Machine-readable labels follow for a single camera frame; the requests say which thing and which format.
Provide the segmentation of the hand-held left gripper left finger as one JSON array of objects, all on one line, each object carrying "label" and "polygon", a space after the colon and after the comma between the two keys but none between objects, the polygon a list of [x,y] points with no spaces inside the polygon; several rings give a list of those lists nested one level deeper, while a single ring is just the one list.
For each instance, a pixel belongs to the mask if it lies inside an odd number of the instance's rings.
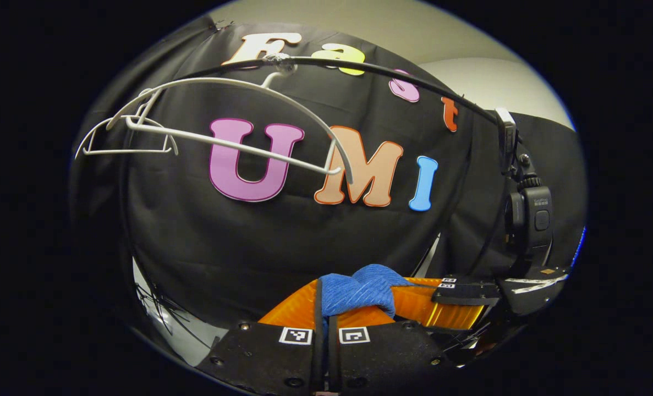
[{"label": "hand-held left gripper left finger", "polygon": [[240,321],[196,367],[256,395],[314,395],[325,386],[321,281],[299,288],[261,320]]}]

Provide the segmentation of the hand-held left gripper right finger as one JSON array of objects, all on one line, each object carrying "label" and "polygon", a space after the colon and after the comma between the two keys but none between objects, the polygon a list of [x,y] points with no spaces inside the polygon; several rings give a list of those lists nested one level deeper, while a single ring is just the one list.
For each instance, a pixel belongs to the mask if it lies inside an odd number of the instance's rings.
[{"label": "hand-held left gripper right finger", "polygon": [[326,389],[336,395],[415,395],[426,393],[454,368],[435,340],[442,304],[432,286],[393,288],[395,314],[376,304],[328,318]]}]

